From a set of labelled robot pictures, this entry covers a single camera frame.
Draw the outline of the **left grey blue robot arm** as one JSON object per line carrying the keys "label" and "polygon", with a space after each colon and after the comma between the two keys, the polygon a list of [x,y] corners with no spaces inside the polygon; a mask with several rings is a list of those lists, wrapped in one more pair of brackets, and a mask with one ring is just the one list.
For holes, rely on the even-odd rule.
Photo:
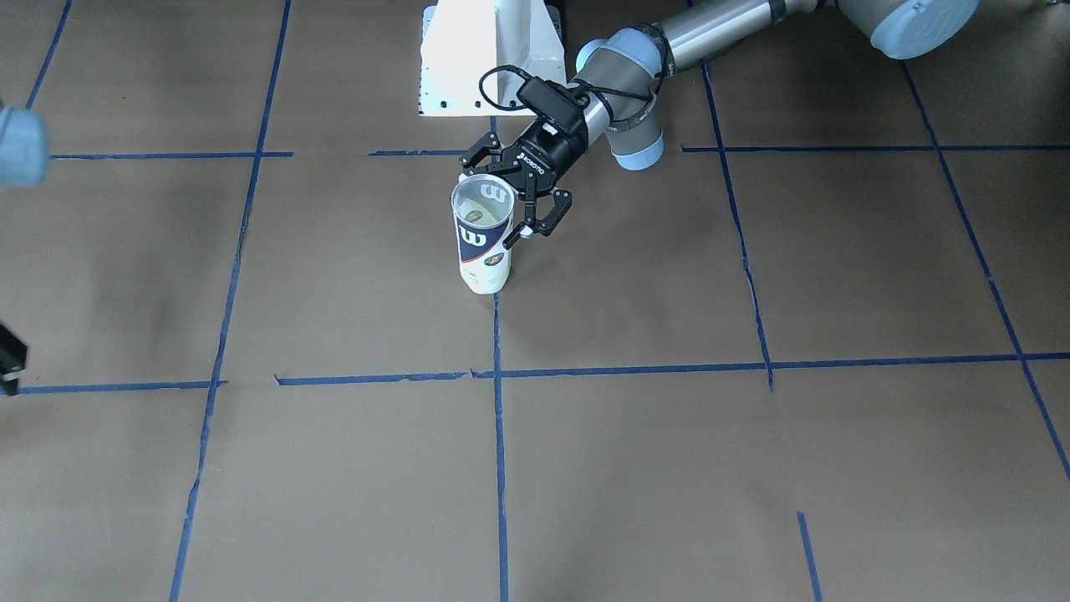
{"label": "left grey blue robot arm", "polygon": [[513,145],[486,134],[461,157],[467,179],[496,176],[524,203],[523,220],[504,237],[504,247],[557,228],[572,206],[572,194],[560,191],[557,180],[599,138],[608,138],[615,160],[630,171],[660,159],[664,132],[655,108],[667,79],[817,7],[819,1],[703,1],[662,22],[635,24],[611,38],[593,38],[565,84],[506,64],[503,70],[521,80],[518,107],[531,110],[535,120]]}

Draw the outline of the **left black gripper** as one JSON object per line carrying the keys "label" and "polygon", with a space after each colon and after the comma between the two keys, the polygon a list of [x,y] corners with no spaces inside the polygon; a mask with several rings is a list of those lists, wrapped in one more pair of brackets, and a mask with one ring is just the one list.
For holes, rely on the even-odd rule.
{"label": "left black gripper", "polygon": [[[564,176],[586,151],[588,127],[583,120],[578,122],[574,132],[568,132],[561,126],[551,125],[546,119],[537,118],[506,149],[505,161],[504,146],[496,133],[488,132],[482,136],[461,154],[459,180],[480,174],[505,179],[507,174],[520,171],[519,176],[506,177],[513,186],[525,186],[530,179],[528,174],[532,174],[535,186],[555,186],[559,177]],[[559,221],[572,209],[574,194],[555,188],[549,196],[553,207],[545,217],[538,217],[538,199],[534,192],[521,196],[524,202],[523,220],[505,236],[505,250],[513,250],[513,245],[521,237],[531,237],[534,233],[549,237],[554,232]]]}

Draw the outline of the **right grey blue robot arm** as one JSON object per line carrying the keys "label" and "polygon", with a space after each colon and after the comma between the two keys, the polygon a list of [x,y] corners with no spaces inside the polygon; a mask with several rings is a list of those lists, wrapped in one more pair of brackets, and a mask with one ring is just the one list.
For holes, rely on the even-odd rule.
{"label": "right grey blue robot arm", "polygon": [[[49,163],[48,134],[43,120],[29,108],[3,104],[1,110],[1,186],[31,187],[46,177]],[[3,393],[19,392],[19,379],[28,362],[29,348],[7,325],[1,325],[1,375]]]}

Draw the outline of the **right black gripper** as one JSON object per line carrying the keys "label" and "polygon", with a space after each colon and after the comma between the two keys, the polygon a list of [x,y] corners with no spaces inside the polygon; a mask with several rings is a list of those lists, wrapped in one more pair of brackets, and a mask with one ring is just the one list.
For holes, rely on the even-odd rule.
{"label": "right black gripper", "polygon": [[1,324],[1,385],[3,393],[17,395],[29,348],[7,325]]}

